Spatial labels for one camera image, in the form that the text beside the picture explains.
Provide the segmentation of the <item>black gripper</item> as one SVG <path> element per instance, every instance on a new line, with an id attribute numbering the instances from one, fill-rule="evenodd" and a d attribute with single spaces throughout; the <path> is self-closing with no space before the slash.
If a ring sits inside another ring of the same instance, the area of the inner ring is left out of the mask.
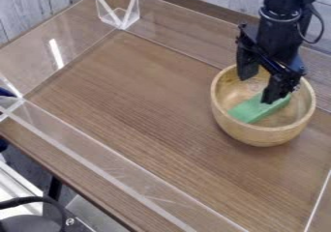
<path id="1" fill-rule="evenodd" d="M 269 72 L 261 103 L 272 104 L 297 90 L 305 67 L 298 47 L 306 31 L 305 10 L 277 13 L 262 7 L 257 24 L 242 23 L 237 37 L 237 74 L 245 81 L 258 73 L 258 66 Z"/>

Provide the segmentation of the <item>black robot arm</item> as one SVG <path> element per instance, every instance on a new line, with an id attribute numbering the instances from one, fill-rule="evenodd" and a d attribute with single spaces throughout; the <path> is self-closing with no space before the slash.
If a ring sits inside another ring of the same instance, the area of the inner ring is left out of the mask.
<path id="1" fill-rule="evenodd" d="M 261 103 L 272 104 L 294 91 L 306 73 L 298 48 L 316 44 L 324 20 L 316 0 L 264 0 L 257 24 L 241 23 L 237 37 L 237 75 L 246 80 L 264 68 L 269 73 Z"/>

